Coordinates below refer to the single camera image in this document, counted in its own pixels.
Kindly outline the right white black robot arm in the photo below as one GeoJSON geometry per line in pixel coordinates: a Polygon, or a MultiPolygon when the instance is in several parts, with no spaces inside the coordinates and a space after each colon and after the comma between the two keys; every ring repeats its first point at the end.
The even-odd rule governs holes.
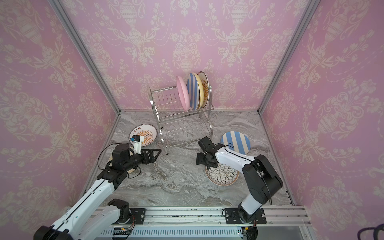
{"type": "Polygon", "coordinates": [[[197,153],[196,164],[207,169],[224,164],[244,175],[249,190],[247,197],[239,204],[238,214],[244,223],[253,222],[256,212],[284,186],[284,183],[264,155],[247,156],[230,150],[222,143],[214,144],[209,137],[198,141],[201,153],[197,153]]]}

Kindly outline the pink plate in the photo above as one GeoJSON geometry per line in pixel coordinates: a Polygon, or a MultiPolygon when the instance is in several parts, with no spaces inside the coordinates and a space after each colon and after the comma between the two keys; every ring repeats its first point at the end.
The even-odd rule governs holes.
{"type": "Polygon", "coordinates": [[[184,111],[187,112],[190,109],[190,96],[188,93],[187,85],[184,82],[183,78],[180,76],[176,76],[176,82],[182,107],[184,111]]]}

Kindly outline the blue striped plate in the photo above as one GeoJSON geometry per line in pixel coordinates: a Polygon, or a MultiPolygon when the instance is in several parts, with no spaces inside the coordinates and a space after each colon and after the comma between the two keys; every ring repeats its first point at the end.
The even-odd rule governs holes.
{"type": "Polygon", "coordinates": [[[229,148],[240,154],[247,154],[251,149],[250,139],[243,133],[230,131],[222,135],[221,143],[226,144],[229,148]]]}
{"type": "Polygon", "coordinates": [[[200,88],[194,73],[190,73],[187,80],[187,88],[190,96],[190,107],[197,110],[200,105],[200,88]]]}

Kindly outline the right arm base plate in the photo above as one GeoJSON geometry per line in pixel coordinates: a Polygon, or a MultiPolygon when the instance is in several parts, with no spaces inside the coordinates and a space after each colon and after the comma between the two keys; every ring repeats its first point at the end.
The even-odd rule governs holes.
{"type": "Polygon", "coordinates": [[[222,214],[226,219],[226,224],[228,225],[264,225],[267,223],[265,212],[261,208],[256,210],[252,215],[249,215],[245,211],[241,211],[238,208],[224,208],[222,214]]]}

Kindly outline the blue striped plate back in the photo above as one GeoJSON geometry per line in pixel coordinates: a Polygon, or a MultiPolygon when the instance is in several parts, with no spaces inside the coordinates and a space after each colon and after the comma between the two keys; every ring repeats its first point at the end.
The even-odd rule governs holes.
{"type": "Polygon", "coordinates": [[[221,143],[226,144],[229,148],[240,154],[247,154],[251,149],[250,139],[243,133],[230,131],[222,135],[221,143]]]}

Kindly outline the scale pattern plate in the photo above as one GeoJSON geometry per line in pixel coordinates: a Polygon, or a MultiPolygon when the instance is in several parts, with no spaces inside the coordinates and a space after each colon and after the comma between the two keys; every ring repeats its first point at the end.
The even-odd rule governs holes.
{"type": "Polygon", "coordinates": [[[215,185],[227,187],[232,185],[239,178],[240,172],[224,164],[218,163],[216,168],[206,168],[208,179],[215,185]]]}

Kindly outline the yellow bear plate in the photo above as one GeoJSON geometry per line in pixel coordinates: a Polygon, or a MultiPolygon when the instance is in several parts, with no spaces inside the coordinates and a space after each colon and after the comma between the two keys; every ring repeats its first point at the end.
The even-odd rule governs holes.
{"type": "Polygon", "coordinates": [[[199,90],[199,97],[196,98],[196,100],[199,100],[199,104],[197,104],[196,106],[196,109],[199,109],[202,107],[203,103],[204,103],[204,87],[203,87],[203,83],[200,79],[200,77],[196,74],[196,73],[193,73],[195,79],[197,80],[197,86],[198,86],[198,90],[199,90]]]}

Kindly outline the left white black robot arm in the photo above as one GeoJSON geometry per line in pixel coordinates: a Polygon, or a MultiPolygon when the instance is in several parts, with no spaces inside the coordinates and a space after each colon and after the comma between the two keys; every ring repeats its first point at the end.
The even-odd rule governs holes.
{"type": "Polygon", "coordinates": [[[130,170],[156,162],[161,149],[148,149],[136,153],[129,144],[119,144],[104,170],[78,202],[51,226],[41,226],[35,240],[94,240],[110,225],[135,224],[129,203],[113,199],[94,218],[92,214],[129,176],[130,170]]]}

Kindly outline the blue striped plate front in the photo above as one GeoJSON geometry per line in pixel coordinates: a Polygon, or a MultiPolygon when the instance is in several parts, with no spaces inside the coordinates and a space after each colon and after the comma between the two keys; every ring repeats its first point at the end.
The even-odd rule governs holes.
{"type": "Polygon", "coordinates": [[[190,96],[190,107],[197,110],[200,105],[200,88],[194,73],[190,73],[187,80],[187,88],[190,96]]]}

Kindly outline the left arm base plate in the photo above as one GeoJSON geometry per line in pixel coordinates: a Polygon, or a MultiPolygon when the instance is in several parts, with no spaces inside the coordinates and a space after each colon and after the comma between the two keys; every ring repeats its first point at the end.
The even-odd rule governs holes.
{"type": "Polygon", "coordinates": [[[117,220],[114,225],[143,225],[145,215],[145,208],[133,208],[128,214],[123,213],[123,218],[117,220]]]}

